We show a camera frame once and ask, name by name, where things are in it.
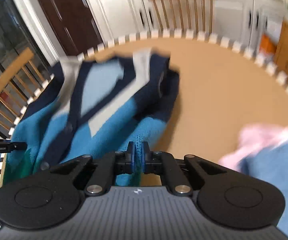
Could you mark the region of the white kitchen cabinets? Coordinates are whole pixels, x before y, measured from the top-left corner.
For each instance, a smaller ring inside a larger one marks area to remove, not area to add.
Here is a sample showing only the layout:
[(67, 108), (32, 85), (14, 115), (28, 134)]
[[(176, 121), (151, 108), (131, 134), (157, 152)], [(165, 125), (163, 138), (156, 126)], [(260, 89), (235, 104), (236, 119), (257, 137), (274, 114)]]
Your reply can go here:
[(288, 0), (86, 0), (104, 42), (154, 30), (215, 33), (257, 48), (288, 18)]

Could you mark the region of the pink garment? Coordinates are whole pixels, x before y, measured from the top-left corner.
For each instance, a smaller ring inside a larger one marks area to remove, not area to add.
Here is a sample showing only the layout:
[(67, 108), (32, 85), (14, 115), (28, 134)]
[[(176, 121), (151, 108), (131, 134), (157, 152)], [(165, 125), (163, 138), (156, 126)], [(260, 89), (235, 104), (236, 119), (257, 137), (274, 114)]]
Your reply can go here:
[(219, 165), (240, 171), (241, 161), (253, 157), (267, 147), (275, 147), (288, 140), (288, 126), (272, 124), (248, 124), (238, 135), (237, 150), (219, 159)]

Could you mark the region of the light blue denim garment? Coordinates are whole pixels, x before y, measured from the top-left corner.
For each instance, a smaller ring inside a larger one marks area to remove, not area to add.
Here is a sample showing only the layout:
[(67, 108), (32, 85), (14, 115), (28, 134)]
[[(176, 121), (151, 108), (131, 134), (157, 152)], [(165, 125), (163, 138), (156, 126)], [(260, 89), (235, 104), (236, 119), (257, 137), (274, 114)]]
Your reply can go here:
[(288, 140), (279, 146), (264, 148), (253, 157), (244, 158), (240, 172), (266, 181), (283, 193), (286, 207), (278, 228), (288, 236)]

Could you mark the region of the blue green knitted vest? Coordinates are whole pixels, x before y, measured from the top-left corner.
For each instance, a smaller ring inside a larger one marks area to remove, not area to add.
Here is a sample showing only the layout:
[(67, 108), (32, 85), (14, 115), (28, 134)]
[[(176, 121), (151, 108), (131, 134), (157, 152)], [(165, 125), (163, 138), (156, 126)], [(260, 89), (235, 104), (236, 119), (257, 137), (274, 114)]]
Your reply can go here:
[(169, 57), (144, 49), (103, 62), (61, 59), (53, 79), (27, 106), (11, 137), (27, 148), (6, 156), (8, 184), (81, 155), (100, 159), (135, 145), (134, 170), (116, 178), (118, 186), (138, 186), (142, 144), (163, 135), (179, 93), (179, 73)]

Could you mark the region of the orange bag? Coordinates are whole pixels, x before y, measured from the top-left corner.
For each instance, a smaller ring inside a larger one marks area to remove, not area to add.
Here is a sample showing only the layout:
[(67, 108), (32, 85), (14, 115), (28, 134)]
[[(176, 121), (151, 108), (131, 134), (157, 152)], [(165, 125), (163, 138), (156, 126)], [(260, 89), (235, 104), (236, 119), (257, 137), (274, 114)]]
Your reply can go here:
[(267, 35), (263, 34), (259, 46), (259, 52), (265, 55), (274, 55), (277, 50), (277, 44)]

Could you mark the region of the wooden chair by cabinets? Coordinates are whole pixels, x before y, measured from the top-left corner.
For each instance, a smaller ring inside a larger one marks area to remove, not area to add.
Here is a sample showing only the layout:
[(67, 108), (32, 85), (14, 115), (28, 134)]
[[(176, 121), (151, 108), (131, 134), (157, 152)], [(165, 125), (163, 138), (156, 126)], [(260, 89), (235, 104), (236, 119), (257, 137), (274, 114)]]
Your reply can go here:
[(159, 30), (213, 31), (215, 0), (148, 0)]

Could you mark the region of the wooden chair by glass door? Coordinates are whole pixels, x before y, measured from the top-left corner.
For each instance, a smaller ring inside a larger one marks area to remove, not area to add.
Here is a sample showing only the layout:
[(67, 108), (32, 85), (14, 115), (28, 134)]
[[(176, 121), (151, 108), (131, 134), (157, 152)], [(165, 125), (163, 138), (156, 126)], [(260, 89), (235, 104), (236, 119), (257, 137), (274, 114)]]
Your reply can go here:
[(37, 65), (30, 48), (25, 48), (0, 75), (0, 137), (7, 138), (20, 122), (28, 105), (51, 81), (45, 66)]

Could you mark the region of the dark brown entrance door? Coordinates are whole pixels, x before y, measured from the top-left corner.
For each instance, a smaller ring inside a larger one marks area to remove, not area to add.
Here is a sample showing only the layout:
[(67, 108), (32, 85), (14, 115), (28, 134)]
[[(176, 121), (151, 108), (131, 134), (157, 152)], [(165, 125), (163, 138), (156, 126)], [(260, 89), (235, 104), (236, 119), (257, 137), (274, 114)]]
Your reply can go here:
[(102, 42), (86, 0), (38, 0), (66, 55), (78, 55)]

